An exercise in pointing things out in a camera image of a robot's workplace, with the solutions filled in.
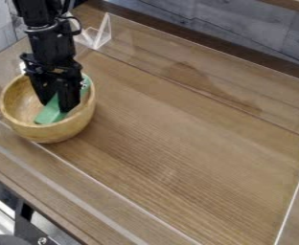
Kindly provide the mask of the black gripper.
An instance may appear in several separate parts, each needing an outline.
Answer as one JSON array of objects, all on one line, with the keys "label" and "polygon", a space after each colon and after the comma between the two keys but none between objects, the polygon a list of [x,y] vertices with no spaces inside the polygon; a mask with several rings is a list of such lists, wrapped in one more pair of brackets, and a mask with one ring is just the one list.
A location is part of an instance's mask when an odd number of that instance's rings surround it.
[{"label": "black gripper", "polygon": [[28,27],[25,30],[30,53],[20,55],[25,75],[42,105],[56,94],[60,111],[68,113],[80,103],[81,65],[74,61],[74,36],[69,24]]}]

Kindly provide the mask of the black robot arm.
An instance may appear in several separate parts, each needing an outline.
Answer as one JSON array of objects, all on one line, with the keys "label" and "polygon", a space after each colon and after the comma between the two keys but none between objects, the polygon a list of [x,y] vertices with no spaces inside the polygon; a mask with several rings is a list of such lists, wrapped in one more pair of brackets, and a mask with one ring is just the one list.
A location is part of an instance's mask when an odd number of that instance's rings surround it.
[{"label": "black robot arm", "polygon": [[17,16],[26,26],[32,48],[20,58],[25,64],[25,75],[42,105],[53,96],[58,109],[69,112],[80,103],[81,65],[74,60],[74,39],[80,30],[73,30],[72,16],[61,0],[13,0]]}]

